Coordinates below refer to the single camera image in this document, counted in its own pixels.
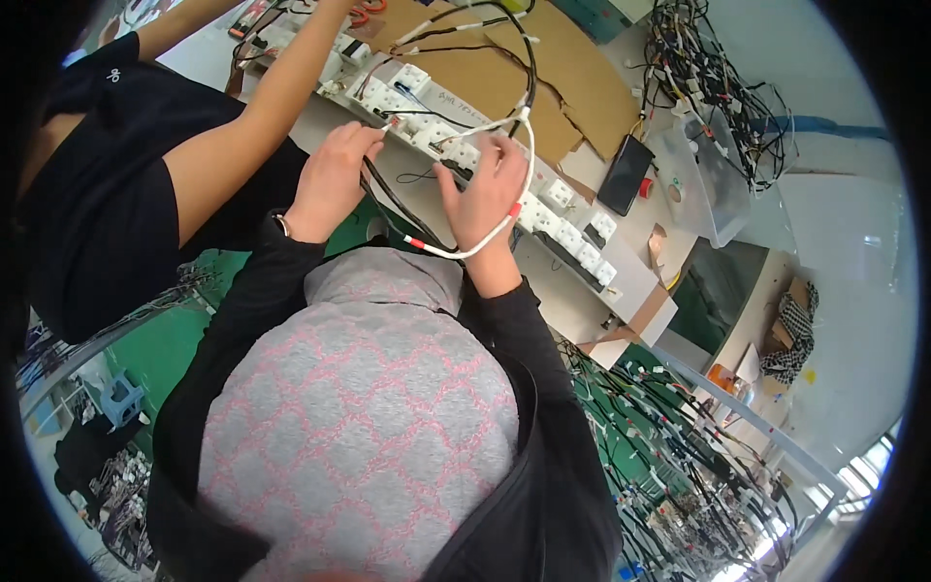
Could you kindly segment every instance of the black jacket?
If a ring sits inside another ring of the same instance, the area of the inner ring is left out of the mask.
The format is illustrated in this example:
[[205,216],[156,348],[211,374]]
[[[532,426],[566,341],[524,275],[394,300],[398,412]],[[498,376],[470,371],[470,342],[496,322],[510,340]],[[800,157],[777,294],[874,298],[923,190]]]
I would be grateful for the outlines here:
[[[196,506],[209,406],[255,341],[306,306],[304,276],[323,245],[282,235],[271,218],[234,280],[191,366],[159,411],[148,497],[156,556],[180,580],[235,580],[267,553],[258,536]],[[518,404],[518,458],[459,526],[423,580],[608,580],[620,520],[572,379],[526,281],[493,299],[465,285],[458,320],[508,374]]]

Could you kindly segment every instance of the hand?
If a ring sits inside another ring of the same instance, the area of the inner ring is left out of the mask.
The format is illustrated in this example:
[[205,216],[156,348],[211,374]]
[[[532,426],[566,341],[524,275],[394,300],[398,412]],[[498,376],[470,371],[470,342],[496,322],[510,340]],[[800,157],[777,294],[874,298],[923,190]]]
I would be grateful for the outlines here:
[[[443,209],[462,250],[475,247],[518,201],[527,176],[527,158],[510,138],[479,135],[481,158],[465,192],[456,190],[452,173],[434,164]],[[482,297],[497,297],[520,284],[520,271],[507,246],[511,229],[502,230],[482,250],[465,259],[465,269]]]
[[363,128],[357,121],[330,132],[304,164],[297,195],[284,215],[291,238],[314,243],[330,238],[362,200],[362,157],[374,160],[384,137],[380,129]]

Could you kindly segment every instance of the red tape roll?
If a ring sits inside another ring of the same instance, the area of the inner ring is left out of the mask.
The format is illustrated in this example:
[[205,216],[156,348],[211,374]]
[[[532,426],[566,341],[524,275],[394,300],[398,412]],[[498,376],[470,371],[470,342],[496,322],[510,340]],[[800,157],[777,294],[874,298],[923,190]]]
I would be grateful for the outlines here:
[[649,178],[643,179],[643,182],[641,182],[641,189],[640,189],[641,198],[650,197],[650,186],[652,185],[653,185],[653,180],[650,180]]

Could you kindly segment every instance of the clear plastic box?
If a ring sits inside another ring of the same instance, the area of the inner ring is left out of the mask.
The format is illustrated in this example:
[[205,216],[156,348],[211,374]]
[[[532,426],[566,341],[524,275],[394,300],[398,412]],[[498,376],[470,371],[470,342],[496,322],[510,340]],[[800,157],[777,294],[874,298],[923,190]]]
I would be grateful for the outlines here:
[[[723,116],[705,118],[710,118],[711,131],[739,167],[736,144]],[[697,154],[689,141],[697,143]],[[714,249],[730,242],[749,220],[749,188],[695,117],[689,114],[685,121],[677,119],[671,129],[651,136],[646,145],[656,156],[659,186],[676,224],[707,238]]]

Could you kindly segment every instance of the workbench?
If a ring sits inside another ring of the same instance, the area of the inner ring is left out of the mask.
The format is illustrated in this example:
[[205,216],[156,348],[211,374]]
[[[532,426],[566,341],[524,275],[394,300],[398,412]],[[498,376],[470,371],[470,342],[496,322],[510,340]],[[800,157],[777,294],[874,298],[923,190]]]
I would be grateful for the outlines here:
[[[385,12],[385,17],[390,17],[390,10]],[[229,75],[230,55],[236,45],[236,40],[226,33],[227,21],[228,18],[219,19],[205,27],[162,55],[158,62],[192,80],[223,90]],[[630,86],[640,83],[642,69],[629,69],[625,66],[625,61],[632,64],[642,62],[644,38],[645,31],[635,27],[622,33],[612,43],[600,47],[601,52]],[[247,69],[240,100],[248,102],[259,78]],[[671,126],[671,115],[660,110],[656,113],[651,131],[660,131]],[[358,119],[353,112],[315,95],[301,113],[290,136],[306,152],[313,152],[332,129],[353,119]],[[399,140],[389,139],[376,163],[379,171],[392,182],[401,201],[445,243],[452,243],[452,234],[442,210],[435,181],[394,183],[394,178],[401,173],[426,172],[431,161],[425,155],[412,151]],[[609,164],[610,162],[605,162],[596,154],[588,142],[583,142],[576,151],[564,157],[559,166],[568,176],[597,191]],[[627,245],[643,264],[651,268],[647,239],[654,225],[659,224],[667,233],[660,255],[661,266],[657,269],[665,287],[679,274],[695,244],[696,236],[680,229],[672,221],[667,201],[660,190],[654,188],[653,195],[647,199],[639,197],[626,217],[611,212],[612,218],[617,222],[617,232],[609,239],[602,256],[607,258],[612,246]],[[375,193],[381,203],[395,210],[380,189],[375,188]],[[619,250],[629,254],[627,249]],[[554,262],[553,255],[531,237],[523,237],[514,254],[520,272],[528,278],[533,292],[540,299],[540,312],[551,328],[577,345],[595,342],[607,333],[602,328],[602,323],[609,318],[612,310],[571,268],[565,265],[560,267],[558,261]],[[623,294],[626,290],[623,264],[618,266],[621,268],[618,268],[618,276],[612,285],[618,287]],[[667,327],[675,311],[675,304],[667,299],[663,308],[658,310],[640,334],[643,342],[651,345]],[[626,319],[629,320],[632,316],[633,313],[630,313]],[[629,343],[628,339],[604,342],[596,345],[590,351],[590,356],[602,366],[610,368]]]

